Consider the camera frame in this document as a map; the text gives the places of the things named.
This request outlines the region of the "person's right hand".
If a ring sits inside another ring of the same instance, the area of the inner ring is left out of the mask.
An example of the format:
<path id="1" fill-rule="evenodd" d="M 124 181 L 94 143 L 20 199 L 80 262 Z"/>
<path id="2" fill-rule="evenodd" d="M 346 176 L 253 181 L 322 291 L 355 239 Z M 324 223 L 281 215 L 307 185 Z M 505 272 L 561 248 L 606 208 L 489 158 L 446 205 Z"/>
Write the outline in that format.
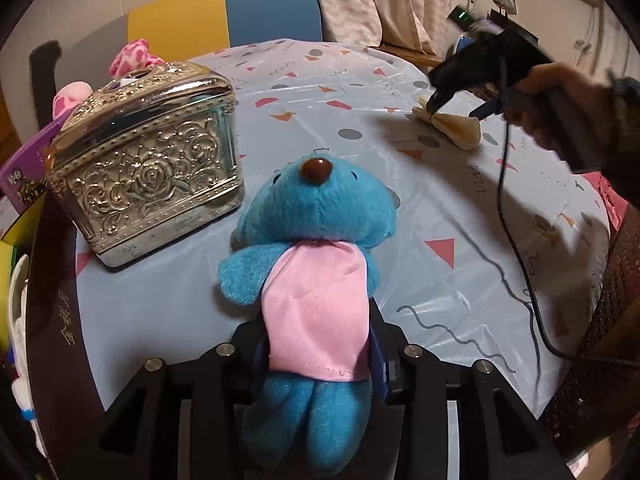
<path id="1" fill-rule="evenodd" d="M 611 155 L 615 130 L 612 89 L 574 67 L 533 67 L 508 92 L 506 122 L 522 128 L 574 171 L 600 169 Z"/>

